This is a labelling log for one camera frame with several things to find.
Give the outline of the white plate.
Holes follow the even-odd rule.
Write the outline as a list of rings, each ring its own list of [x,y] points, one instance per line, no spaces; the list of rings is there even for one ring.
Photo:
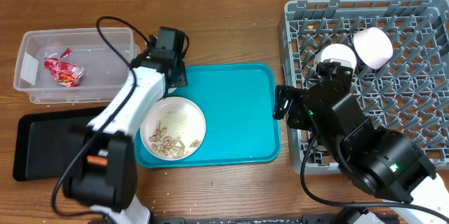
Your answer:
[[[202,142],[206,135],[206,120],[203,112],[192,101],[181,97],[169,97],[156,102],[140,126],[140,137],[149,153],[162,160],[178,161],[187,158],[195,151],[181,159],[164,158],[153,152],[148,138],[156,128],[157,121],[167,126],[170,133],[179,132],[182,135],[196,136]]]

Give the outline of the white bowl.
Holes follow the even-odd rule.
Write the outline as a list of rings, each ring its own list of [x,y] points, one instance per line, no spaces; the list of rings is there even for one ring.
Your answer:
[[[353,45],[362,62],[374,70],[386,64],[394,52],[389,37],[378,27],[369,27],[355,33]]]
[[[356,54],[344,44],[331,44],[318,52],[314,58],[314,71],[318,74],[318,64],[320,62],[340,62],[344,67],[351,67],[352,73],[356,69]]]

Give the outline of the red snack wrapper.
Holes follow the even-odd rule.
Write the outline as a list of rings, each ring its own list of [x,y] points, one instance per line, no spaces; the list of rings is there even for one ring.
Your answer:
[[[54,53],[51,57],[44,59],[44,67],[50,72],[52,78],[65,87],[78,86],[84,74],[82,67],[62,61],[71,53],[71,49],[67,48],[58,58],[57,53]]]

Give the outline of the orange carrot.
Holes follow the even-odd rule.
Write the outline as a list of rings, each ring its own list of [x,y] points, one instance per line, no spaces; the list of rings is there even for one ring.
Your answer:
[[[107,165],[107,158],[106,157],[99,157],[99,156],[88,155],[86,157],[86,161],[89,164],[96,165],[96,166],[106,166]]]

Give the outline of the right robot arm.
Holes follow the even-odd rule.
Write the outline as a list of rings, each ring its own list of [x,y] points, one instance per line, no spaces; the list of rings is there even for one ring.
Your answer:
[[[338,62],[317,66],[320,81],[303,89],[275,88],[273,118],[311,133],[305,157],[325,147],[355,187],[376,202],[336,202],[314,195],[300,167],[301,186],[314,201],[346,210],[391,208],[409,223],[447,223],[448,190],[423,150],[404,134],[374,127],[351,93],[353,69]]]

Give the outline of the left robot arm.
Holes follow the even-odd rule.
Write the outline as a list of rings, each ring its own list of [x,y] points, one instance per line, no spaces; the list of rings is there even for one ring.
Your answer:
[[[189,37],[161,27],[147,48],[128,61],[128,78],[110,104],[85,129],[74,129],[77,154],[56,190],[89,207],[107,223],[150,223],[137,198],[135,135],[153,105],[171,88],[187,85],[183,59]]]

